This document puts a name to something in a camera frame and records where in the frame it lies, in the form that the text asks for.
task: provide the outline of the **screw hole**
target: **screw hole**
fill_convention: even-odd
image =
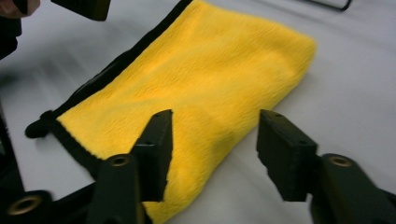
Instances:
[[[348,167],[352,165],[352,162],[342,157],[330,157],[329,160],[337,166]]]
[[[37,195],[26,196],[12,204],[7,212],[10,216],[22,215],[37,208],[41,201],[41,197]]]
[[[117,157],[111,161],[112,166],[123,166],[129,162],[129,158],[127,157]]]

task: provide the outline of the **black clamp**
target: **black clamp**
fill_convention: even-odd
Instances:
[[[257,151],[287,202],[305,202],[316,224],[395,224],[396,196],[379,189],[352,159],[317,156],[318,145],[284,116],[262,110]]]
[[[1,189],[3,224],[149,224],[142,202],[163,200],[172,160],[172,111],[155,114],[129,154],[100,165],[97,181],[59,201],[44,190]]]
[[[110,0],[51,0],[51,2],[93,21],[105,21],[110,7]]]

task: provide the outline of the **towel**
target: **towel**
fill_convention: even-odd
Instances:
[[[153,30],[26,129],[53,133],[92,175],[128,153],[150,117],[173,111],[174,150],[154,223],[186,208],[230,150],[301,80],[315,41],[282,24],[181,0]]]

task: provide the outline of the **white surface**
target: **white surface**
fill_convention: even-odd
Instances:
[[[112,1],[106,22],[43,0],[23,20],[19,48],[0,62],[0,97],[27,190],[56,199],[91,179],[52,135],[24,129],[152,29],[177,0]],[[357,161],[396,192],[396,2],[355,0],[345,13],[294,0],[210,2],[287,24],[313,36],[318,52],[302,83],[275,109],[319,143],[319,154]],[[283,203],[247,136],[203,193],[169,223],[310,223],[308,203]]]

